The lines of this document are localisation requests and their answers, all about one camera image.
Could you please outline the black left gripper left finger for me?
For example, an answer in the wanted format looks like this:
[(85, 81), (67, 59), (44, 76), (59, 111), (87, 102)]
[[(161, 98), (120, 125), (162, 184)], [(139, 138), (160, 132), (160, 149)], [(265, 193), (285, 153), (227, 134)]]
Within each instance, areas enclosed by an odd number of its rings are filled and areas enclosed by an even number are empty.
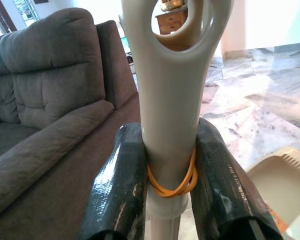
[(79, 240), (142, 240), (145, 237), (147, 157), (139, 123), (122, 125), (114, 148), (95, 177)]

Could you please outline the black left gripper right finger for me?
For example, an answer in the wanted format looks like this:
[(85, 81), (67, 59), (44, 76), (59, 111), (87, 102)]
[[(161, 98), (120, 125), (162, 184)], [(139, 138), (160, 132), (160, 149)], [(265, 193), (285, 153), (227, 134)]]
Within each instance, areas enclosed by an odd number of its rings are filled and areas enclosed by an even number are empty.
[(192, 212), (200, 240), (281, 240), (253, 181), (228, 150), (218, 129), (200, 118)]

